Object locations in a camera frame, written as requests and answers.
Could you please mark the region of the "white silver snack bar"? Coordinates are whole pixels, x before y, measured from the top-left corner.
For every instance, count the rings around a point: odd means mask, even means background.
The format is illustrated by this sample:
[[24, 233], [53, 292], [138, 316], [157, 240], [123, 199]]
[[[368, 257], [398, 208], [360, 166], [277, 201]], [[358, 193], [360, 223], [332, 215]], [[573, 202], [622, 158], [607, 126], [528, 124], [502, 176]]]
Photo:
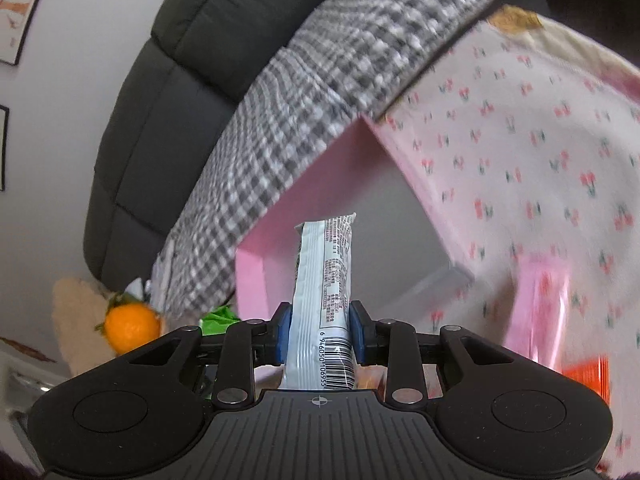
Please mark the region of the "white silver snack bar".
[[280, 387], [345, 390], [355, 385], [349, 333], [352, 225], [346, 214], [298, 227], [288, 357]]

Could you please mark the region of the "green snack pack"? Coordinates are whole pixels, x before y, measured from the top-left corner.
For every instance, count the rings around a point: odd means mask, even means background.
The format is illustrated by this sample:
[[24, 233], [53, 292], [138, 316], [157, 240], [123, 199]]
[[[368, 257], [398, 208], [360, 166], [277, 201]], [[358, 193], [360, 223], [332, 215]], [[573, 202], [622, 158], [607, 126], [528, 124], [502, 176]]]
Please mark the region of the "green snack pack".
[[208, 312], [200, 319], [200, 329], [204, 336], [224, 334], [228, 327], [239, 323], [240, 318], [234, 313], [232, 307], [226, 304]]

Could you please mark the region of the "pink wafer pack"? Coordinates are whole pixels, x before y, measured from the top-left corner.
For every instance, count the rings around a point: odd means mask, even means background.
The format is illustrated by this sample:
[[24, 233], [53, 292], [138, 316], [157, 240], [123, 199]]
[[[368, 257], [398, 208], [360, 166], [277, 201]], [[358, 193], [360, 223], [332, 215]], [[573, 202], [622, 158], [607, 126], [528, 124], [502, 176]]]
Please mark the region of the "pink wafer pack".
[[543, 254], [521, 259], [503, 347], [558, 372], [569, 291], [570, 266], [565, 260]]

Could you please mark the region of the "large orange citrus fruit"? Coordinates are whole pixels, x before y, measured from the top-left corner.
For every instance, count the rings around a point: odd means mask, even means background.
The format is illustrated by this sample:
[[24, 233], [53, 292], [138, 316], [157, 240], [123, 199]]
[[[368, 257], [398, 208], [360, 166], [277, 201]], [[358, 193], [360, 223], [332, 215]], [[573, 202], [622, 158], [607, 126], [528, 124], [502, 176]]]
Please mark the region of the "large orange citrus fruit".
[[94, 330], [116, 356], [122, 356], [160, 338], [163, 321], [146, 302], [129, 292], [120, 292], [108, 300], [104, 319]]

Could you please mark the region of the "beige cloth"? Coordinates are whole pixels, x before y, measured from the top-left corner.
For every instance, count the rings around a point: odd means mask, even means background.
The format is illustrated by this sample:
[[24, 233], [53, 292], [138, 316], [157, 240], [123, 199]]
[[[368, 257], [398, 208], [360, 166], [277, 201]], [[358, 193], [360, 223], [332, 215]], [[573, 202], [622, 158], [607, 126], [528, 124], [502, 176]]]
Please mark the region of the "beige cloth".
[[104, 321], [108, 296], [101, 286], [61, 278], [52, 290], [52, 323], [61, 356], [75, 377], [116, 356], [96, 326]]

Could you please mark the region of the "orange snack packet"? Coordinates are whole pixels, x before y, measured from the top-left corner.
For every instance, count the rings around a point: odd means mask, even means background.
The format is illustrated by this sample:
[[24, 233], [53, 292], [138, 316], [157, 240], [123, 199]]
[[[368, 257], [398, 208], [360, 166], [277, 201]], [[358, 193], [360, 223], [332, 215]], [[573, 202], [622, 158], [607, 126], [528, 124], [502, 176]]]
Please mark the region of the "orange snack packet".
[[611, 404], [610, 364], [606, 356], [597, 356], [564, 368], [562, 374], [597, 393], [606, 404]]

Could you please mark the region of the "cherry print tablecloth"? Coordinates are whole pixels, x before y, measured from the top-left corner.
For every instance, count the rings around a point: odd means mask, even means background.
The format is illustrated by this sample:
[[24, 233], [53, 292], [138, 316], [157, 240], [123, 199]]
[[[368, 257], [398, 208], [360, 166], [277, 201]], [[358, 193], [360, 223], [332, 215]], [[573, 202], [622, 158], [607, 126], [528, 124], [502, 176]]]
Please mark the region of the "cherry print tablecloth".
[[445, 246], [471, 273], [448, 299], [402, 298], [424, 332], [509, 329], [533, 258], [564, 272], [562, 370], [608, 363], [601, 470], [639, 468], [639, 71], [532, 11], [474, 25], [378, 121]]

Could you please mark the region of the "dark grey sofa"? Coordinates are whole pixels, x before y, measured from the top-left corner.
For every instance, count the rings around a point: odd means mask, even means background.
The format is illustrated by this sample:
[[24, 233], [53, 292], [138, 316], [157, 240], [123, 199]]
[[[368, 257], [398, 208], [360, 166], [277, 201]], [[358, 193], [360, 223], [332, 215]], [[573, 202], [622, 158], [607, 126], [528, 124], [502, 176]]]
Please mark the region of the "dark grey sofa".
[[84, 256], [105, 287], [149, 278], [250, 84], [323, 0], [165, 0], [96, 156]]

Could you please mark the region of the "grey checkered quilt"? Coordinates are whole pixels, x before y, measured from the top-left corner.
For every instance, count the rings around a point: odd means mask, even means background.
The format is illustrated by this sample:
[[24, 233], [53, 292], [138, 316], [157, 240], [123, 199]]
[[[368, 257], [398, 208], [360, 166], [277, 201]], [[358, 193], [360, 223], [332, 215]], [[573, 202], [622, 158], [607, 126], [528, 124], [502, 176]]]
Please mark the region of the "grey checkered quilt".
[[152, 307], [194, 320], [234, 291], [235, 249], [357, 117], [378, 117], [496, 0], [324, 0], [256, 77], [152, 270]]

